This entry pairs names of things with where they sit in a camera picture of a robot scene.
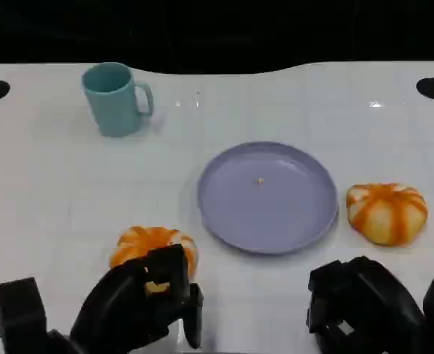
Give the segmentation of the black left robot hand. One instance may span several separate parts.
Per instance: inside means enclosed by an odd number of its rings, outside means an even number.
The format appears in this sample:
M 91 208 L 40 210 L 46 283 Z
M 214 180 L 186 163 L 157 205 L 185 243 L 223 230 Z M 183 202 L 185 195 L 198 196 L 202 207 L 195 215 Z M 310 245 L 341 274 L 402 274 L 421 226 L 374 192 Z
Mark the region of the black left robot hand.
M 198 349 L 202 307 L 182 245 L 166 246 L 109 270 L 84 301 L 69 338 L 83 353 L 129 353 L 167 336 L 182 320 L 189 346 Z

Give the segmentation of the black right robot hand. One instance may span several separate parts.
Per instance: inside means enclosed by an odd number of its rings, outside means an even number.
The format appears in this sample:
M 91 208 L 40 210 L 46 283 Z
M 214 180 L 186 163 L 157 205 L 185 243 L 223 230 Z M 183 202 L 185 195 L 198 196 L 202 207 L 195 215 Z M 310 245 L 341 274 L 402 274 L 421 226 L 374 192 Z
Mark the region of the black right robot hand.
M 306 324 L 322 353 L 421 353 L 424 315 L 405 286 L 365 256 L 310 272 Z

